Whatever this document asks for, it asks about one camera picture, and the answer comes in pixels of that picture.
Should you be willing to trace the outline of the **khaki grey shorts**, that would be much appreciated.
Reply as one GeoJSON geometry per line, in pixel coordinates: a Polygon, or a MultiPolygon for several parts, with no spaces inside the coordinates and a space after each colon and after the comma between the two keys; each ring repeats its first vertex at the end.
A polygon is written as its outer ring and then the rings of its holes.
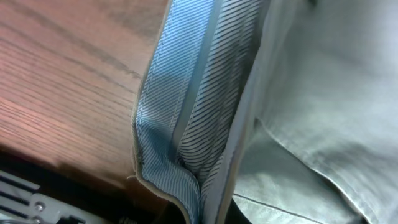
{"type": "Polygon", "coordinates": [[[186,223],[396,223],[397,2],[169,1],[132,130],[186,223]]]}

